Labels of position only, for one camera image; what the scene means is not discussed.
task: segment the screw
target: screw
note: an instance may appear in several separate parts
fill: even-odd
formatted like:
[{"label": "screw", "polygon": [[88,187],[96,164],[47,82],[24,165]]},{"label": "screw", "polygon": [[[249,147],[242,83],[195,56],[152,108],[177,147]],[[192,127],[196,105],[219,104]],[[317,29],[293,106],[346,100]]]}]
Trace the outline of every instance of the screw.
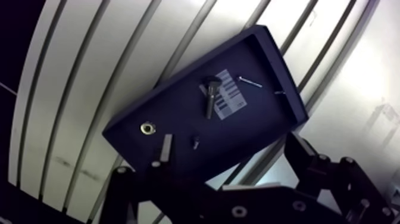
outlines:
[{"label": "screw", "polygon": [[295,201],[293,202],[293,208],[296,211],[305,211],[305,209],[307,208],[307,206],[304,204],[304,202],[302,201]]},{"label": "screw", "polygon": [[118,173],[125,173],[126,172],[126,167],[118,167],[118,169],[117,169],[117,172]]},{"label": "screw", "polygon": [[328,158],[328,156],[320,154],[320,159],[326,160],[327,158]]},{"label": "screw", "polygon": [[193,138],[193,149],[197,150],[197,148],[199,147],[200,144],[200,137],[199,136],[195,136]]},{"label": "screw", "polygon": [[154,161],[154,162],[151,163],[151,166],[152,167],[160,167],[161,163],[159,161]]},{"label": "screw", "polygon": [[238,77],[237,77],[237,81],[239,81],[239,82],[245,82],[245,83],[247,83],[247,84],[250,84],[250,85],[253,85],[253,86],[257,86],[257,87],[259,87],[259,88],[262,88],[262,87],[263,87],[261,84],[258,84],[257,82],[250,81],[250,80],[248,80],[248,79],[245,79],[245,78],[243,78],[242,76],[238,76]]},{"label": "screw", "polygon": [[350,158],[350,157],[346,157],[346,161],[347,161],[348,163],[353,163],[353,162],[354,162],[354,160],[353,160],[352,158]]},{"label": "screw", "polygon": [[385,216],[390,216],[390,214],[391,214],[390,209],[389,209],[388,207],[384,207],[384,208],[382,209],[382,212],[383,212],[383,214],[384,214]]}]

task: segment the metal pin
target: metal pin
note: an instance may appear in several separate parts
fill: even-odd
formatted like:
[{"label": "metal pin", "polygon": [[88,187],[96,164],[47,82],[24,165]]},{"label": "metal pin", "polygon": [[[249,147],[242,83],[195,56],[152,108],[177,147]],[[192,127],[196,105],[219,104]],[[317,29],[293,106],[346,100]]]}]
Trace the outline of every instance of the metal pin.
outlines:
[{"label": "metal pin", "polygon": [[193,149],[197,150],[197,148],[199,147],[200,144],[200,137],[196,136],[193,138]]},{"label": "metal pin", "polygon": [[263,87],[261,84],[259,84],[259,83],[257,83],[257,82],[250,81],[250,80],[248,80],[248,79],[245,79],[245,78],[243,78],[242,76],[238,76],[238,77],[237,77],[237,81],[239,81],[239,82],[245,82],[245,83],[247,83],[247,84],[250,84],[250,85],[253,85],[253,86],[257,86],[257,87],[259,87],[259,88],[262,88],[262,87]]},{"label": "metal pin", "polygon": [[162,150],[160,161],[166,163],[170,160],[171,145],[172,145],[172,134],[166,134],[164,136],[164,142],[162,143]]}]

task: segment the barcode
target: barcode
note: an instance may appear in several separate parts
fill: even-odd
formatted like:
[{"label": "barcode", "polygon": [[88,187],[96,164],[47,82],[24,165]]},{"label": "barcode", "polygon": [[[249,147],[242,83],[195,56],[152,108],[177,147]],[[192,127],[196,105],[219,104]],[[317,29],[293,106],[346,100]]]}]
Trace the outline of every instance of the barcode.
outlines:
[{"label": "barcode", "polygon": [[[214,110],[223,120],[246,106],[247,103],[228,70],[221,71],[216,77],[222,80],[222,84],[219,93],[215,96]],[[203,94],[206,94],[204,86],[201,85],[200,89]]]}]

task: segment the metal bolt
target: metal bolt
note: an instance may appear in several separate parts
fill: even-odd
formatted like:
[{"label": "metal bolt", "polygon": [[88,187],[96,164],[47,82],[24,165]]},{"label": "metal bolt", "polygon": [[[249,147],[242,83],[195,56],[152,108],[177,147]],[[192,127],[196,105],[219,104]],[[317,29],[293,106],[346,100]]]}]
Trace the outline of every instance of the metal bolt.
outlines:
[{"label": "metal bolt", "polygon": [[354,162],[354,160],[353,160],[352,158],[350,158],[350,157],[346,157],[346,161],[347,161],[348,163],[353,163],[353,162]]},{"label": "metal bolt", "polygon": [[247,216],[247,209],[243,206],[235,206],[232,209],[232,215],[235,218],[243,218]]},{"label": "metal bolt", "polygon": [[388,207],[384,207],[384,208],[382,209],[382,212],[383,212],[383,214],[384,214],[385,216],[390,216],[390,214],[392,213],[392,212],[390,211],[390,208],[388,208]]},{"label": "metal bolt", "polygon": [[118,173],[125,173],[126,172],[126,167],[123,167],[123,166],[118,167],[117,172]]},{"label": "metal bolt", "polygon": [[161,163],[159,161],[154,161],[154,162],[151,163],[151,166],[152,167],[160,167]]},{"label": "metal bolt", "polygon": [[326,159],[328,159],[328,156],[320,154],[320,159],[326,160]]},{"label": "metal bolt", "polygon": [[364,198],[361,200],[361,204],[364,208],[367,209],[370,206],[370,201]]},{"label": "metal bolt", "polygon": [[307,206],[306,206],[305,203],[302,202],[302,201],[295,201],[295,202],[293,202],[293,208],[294,208],[296,211],[305,211],[305,209],[307,208]]},{"label": "metal bolt", "polygon": [[250,85],[253,85],[253,86],[257,86],[257,87],[259,87],[259,88],[262,88],[262,87],[263,87],[261,84],[258,84],[257,82],[250,81],[250,80],[248,80],[248,79],[245,79],[245,78],[243,78],[242,76],[238,76],[238,77],[237,77],[237,81],[245,82],[245,83],[247,83],[247,84],[250,84]]}]

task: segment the small screw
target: small screw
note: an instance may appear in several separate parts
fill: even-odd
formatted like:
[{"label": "small screw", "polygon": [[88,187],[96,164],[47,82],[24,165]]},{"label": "small screw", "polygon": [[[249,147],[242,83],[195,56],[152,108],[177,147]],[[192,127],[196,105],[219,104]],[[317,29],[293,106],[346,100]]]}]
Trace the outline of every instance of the small screw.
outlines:
[{"label": "small screw", "polygon": [[346,161],[347,161],[348,163],[353,163],[353,162],[354,162],[354,160],[353,160],[352,158],[350,158],[350,157],[346,157]]},{"label": "small screw", "polygon": [[126,167],[118,167],[117,172],[118,173],[125,173],[126,172]]},{"label": "small screw", "polygon": [[382,209],[382,212],[383,212],[383,214],[384,214],[385,216],[390,216],[390,214],[391,214],[390,209],[389,209],[388,207],[384,207],[384,208]]},{"label": "small screw", "polygon": [[247,84],[250,84],[250,85],[253,85],[253,86],[257,86],[257,87],[259,87],[259,88],[262,88],[262,87],[263,87],[261,84],[258,84],[257,82],[250,81],[250,80],[248,80],[248,79],[245,79],[245,78],[243,78],[242,76],[238,76],[238,77],[237,77],[237,81],[239,81],[239,82],[245,82],[245,83],[247,83]]},{"label": "small screw", "polygon": [[152,167],[160,167],[161,163],[159,161],[154,161],[154,162],[151,163],[151,166]]},{"label": "small screw", "polygon": [[197,150],[197,148],[199,147],[200,144],[200,137],[196,136],[193,138],[193,149]]}]

